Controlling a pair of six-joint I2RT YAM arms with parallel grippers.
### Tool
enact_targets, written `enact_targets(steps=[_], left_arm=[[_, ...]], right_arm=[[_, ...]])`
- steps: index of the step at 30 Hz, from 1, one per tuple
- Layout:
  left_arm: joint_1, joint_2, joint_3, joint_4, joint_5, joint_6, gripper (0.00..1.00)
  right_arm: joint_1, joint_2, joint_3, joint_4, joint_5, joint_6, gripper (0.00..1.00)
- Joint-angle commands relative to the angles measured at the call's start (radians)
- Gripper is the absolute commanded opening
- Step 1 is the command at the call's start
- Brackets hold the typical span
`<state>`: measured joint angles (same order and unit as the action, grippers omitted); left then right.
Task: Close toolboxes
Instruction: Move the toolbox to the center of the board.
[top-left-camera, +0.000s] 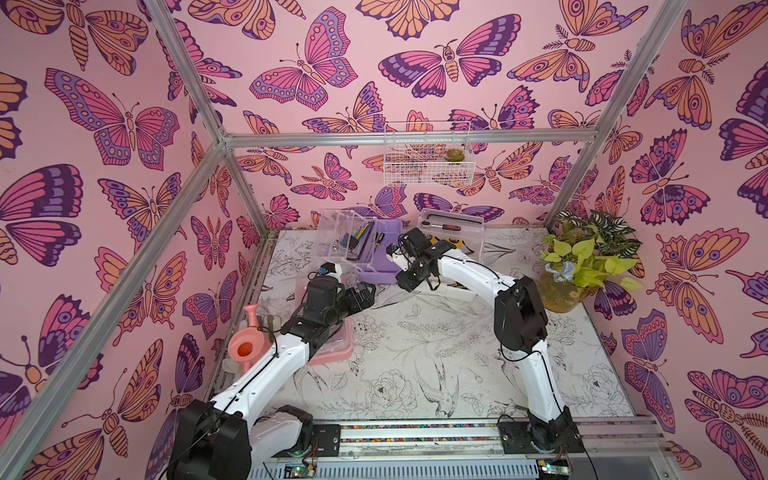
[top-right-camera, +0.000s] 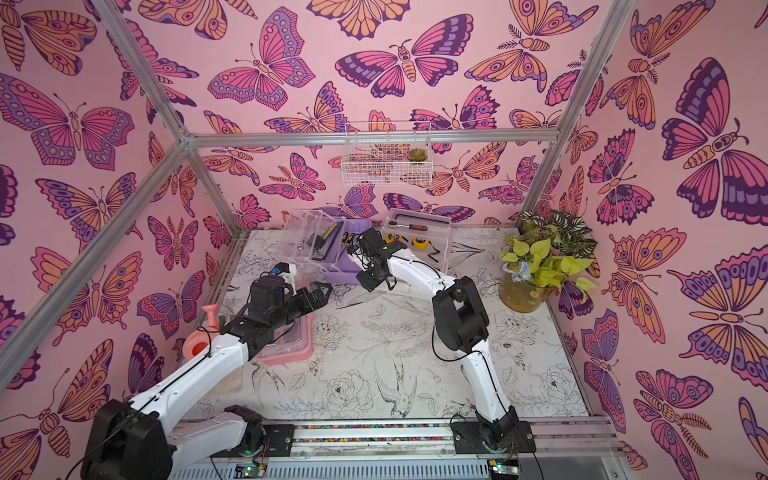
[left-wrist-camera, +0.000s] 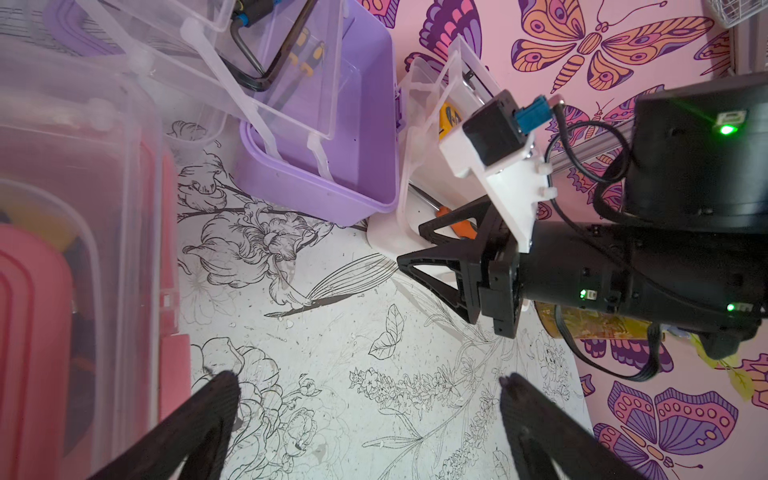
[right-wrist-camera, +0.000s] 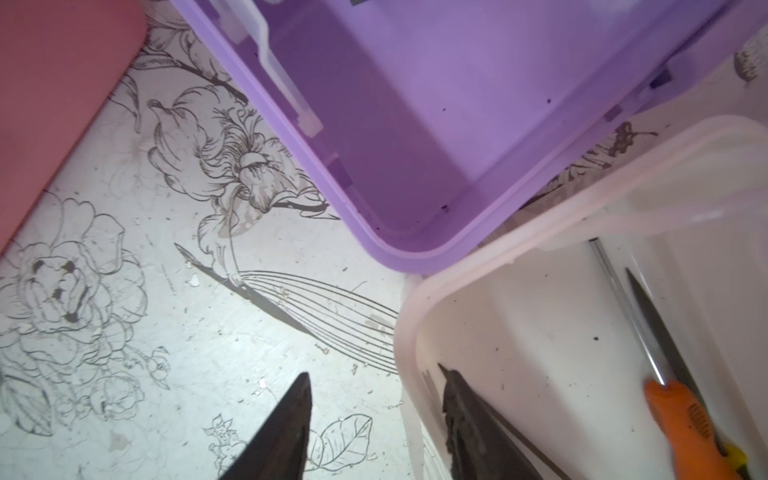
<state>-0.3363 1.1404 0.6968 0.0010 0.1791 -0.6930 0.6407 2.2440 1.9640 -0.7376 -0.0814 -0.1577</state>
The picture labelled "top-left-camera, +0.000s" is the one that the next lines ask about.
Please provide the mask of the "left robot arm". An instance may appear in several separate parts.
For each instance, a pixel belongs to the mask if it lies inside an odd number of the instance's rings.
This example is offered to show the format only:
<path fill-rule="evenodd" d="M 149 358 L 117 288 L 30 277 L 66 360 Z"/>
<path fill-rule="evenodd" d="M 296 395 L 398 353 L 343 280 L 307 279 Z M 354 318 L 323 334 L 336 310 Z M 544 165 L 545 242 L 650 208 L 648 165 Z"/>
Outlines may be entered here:
<path fill-rule="evenodd" d="M 335 276 L 316 275 L 302 303 L 273 333 L 270 349 L 228 389 L 209 402 L 182 410 L 168 479 L 246 479 L 256 463 L 276 453 L 304 452 L 312 432 L 310 414 L 282 407 L 262 413 L 281 386 L 304 367 L 344 320 L 373 306 L 376 287 L 345 286 Z"/>

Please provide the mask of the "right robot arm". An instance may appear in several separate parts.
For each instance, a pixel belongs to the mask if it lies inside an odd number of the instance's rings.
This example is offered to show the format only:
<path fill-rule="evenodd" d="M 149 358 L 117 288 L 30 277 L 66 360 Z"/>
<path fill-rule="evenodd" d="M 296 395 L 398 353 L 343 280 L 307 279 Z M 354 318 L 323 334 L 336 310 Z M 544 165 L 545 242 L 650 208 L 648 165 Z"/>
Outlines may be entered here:
<path fill-rule="evenodd" d="M 578 433 L 554 381 L 548 317 L 533 279 L 503 275 L 448 241 L 431 242 L 417 228 L 401 234 L 386 254 L 400 268 L 396 283 L 401 289 L 411 292 L 422 283 L 451 280 L 493 308 L 493 332 L 500 354 L 516 364 L 522 376 L 530 436 L 537 450 L 558 450 Z"/>

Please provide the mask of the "white toolbox clear lid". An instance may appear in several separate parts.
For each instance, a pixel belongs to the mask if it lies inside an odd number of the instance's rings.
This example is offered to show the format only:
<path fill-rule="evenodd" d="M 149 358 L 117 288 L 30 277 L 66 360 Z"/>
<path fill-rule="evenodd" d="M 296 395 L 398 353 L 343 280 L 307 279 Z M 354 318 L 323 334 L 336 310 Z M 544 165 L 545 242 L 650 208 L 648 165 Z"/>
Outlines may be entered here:
<path fill-rule="evenodd" d="M 467 214 L 439 212 L 427 208 L 416 225 L 401 233 L 387 248 L 390 260 L 401 267 L 396 284 L 407 292 L 424 291 L 469 299 L 468 287 L 440 273 L 438 259 L 461 251 L 479 261 L 485 241 L 484 221 Z"/>

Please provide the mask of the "pink toolbox clear lid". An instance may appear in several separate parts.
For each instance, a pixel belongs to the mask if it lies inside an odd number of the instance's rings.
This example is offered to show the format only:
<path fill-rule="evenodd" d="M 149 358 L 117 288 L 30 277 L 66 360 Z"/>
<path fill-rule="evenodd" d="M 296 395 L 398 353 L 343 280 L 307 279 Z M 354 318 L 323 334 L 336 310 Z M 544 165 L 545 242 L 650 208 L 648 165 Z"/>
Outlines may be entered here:
<path fill-rule="evenodd" d="M 341 282 L 321 275 L 309 281 L 292 329 L 309 346 L 309 365 L 334 362 L 347 348 L 343 329 L 350 310 L 350 295 Z"/>

